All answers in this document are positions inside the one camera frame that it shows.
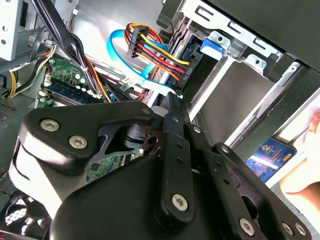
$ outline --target sticker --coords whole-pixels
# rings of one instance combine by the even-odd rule
[[[272,138],[268,139],[245,163],[264,183],[284,166],[297,150]]]

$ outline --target capacitor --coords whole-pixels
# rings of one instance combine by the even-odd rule
[[[83,88],[83,86],[84,86],[84,85],[83,85],[81,82],[79,82],[79,83],[75,86],[75,88],[80,90],[80,89]]]
[[[82,92],[86,92],[86,91],[88,91],[89,90],[89,87],[87,86],[87,85],[84,85],[82,88],[81,88],[81,91]]]

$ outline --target black fan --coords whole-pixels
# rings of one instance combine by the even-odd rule
[[[20,218],[16,216],[13,221],[6,222],[6,217],[13,217],[14,213],[23,209],[26,209],[25,213],[22,212],[23,216]],[[20,191],[15,192],[10,197],[10,200],[0,212],[1,230],[21,235],[23,228],[27,226],[24,235],[34,239],[42,239],[50,223],[51,218],[45,206],[36,200],[30,200],[28,195]]]

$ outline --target person's hand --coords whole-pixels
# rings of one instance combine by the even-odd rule
[[[309,126],[304,148],[306,159],[280,181],[280,187],[320,233],[320,114]]]

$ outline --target white connector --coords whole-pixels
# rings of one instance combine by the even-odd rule
[[[76,16],[77,16],[77,15],[78,15],[78,13],[79,13],[79,10],[78,10],[78,9],[76,9],[76,8],[75,8],[75,9],[73,9],[73,11],[72,11],[72,14],[73,14],[73,15],[76,15]]]

